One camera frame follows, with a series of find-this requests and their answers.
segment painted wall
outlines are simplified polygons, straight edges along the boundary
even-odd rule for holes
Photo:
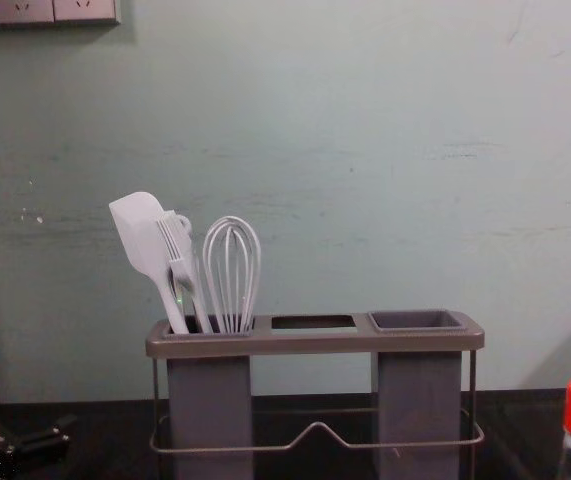
[[[446,306],[479,386],[571,376],[571,2],[123,0],[0,32],[0,394],[148,397],[162,306],[107,204],[247,218],[259,312]],[[255,393],[366,391],[367,357],[258,359]]]

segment electrical outlet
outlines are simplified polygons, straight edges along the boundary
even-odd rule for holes
[[[117,22],[115,0],[54,0],[57,22],[99,20]]]
[[[0,0],[0,23],[54,21],[52,0]]]

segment white whisk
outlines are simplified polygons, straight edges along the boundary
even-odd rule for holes
[[[238,217],[218,219],[205,236],[203,266],[219,332],[250,330],[261,273],[254,229]]]

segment black countertop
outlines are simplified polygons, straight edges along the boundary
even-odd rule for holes
[[[478,423],[486,441],[477,447],[476,478],[548,480],[555,475],[562,443],[563,390],[479,392]],[[259,444],[288,442],[317,416],[283,415],[282,410],[319,406],[361,407],[366,395],[258,397],[254,400],[255,439]],[[267,413],[281,410],[281,414]],[[17,434],[48,428],[57,418],[74,414],[67,459],[17,477],[31,480],[156,478],[156,457],[148,440],[153,423],[150,401],[4,405],[0,419]],[[367,415],[322,416],[350,441],[368,441]],[[346,452],[323,432],[306,438],[287,453],[256,457],[256,478],[375,478],[368,452]]]

